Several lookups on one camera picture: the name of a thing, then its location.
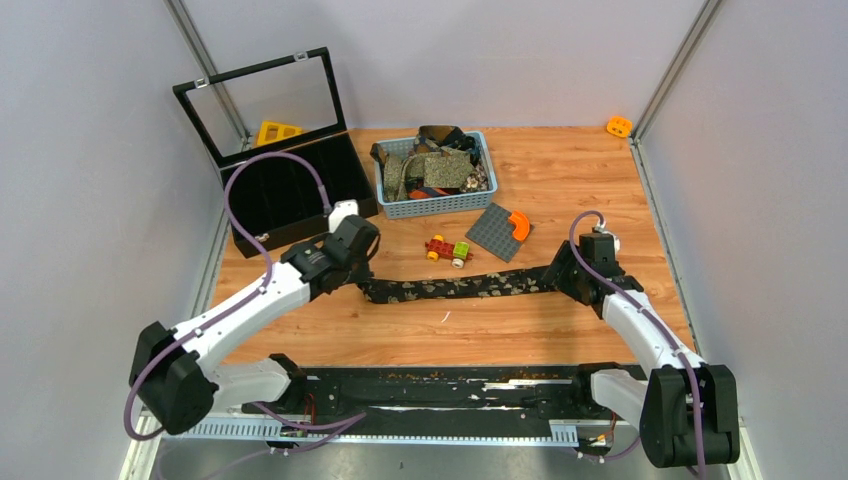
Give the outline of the black floral patterned tie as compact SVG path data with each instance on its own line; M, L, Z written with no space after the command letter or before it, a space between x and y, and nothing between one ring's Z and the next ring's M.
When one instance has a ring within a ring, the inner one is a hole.
M543 281L547 266L426 280L371 278L357 284L368 302L397 304L416 300L508 297L548 293L555 287Z

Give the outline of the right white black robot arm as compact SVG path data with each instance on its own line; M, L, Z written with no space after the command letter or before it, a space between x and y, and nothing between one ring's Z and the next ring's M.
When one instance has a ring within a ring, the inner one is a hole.
M637 427L657 468L736 462L741 453L737 385L725 365L711 365L660 318L642 285L616 259L616 238L604 231L566 240L543 283L593 308L633 352L643 381L613 365L589 365L571 390L584 417L605 409Z

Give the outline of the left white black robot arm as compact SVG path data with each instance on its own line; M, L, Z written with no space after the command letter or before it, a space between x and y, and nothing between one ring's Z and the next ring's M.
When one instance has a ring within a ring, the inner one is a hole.
M130 373L131 399L140 399L162 431L177 435L212 411L271 402L298 411L306 386L280 356L252 364L225 359L272 321L323 294L365 280L378 228L358 215L343 218L320 243L292 245L253 283L215 308L170 329L154 322L139 335Z

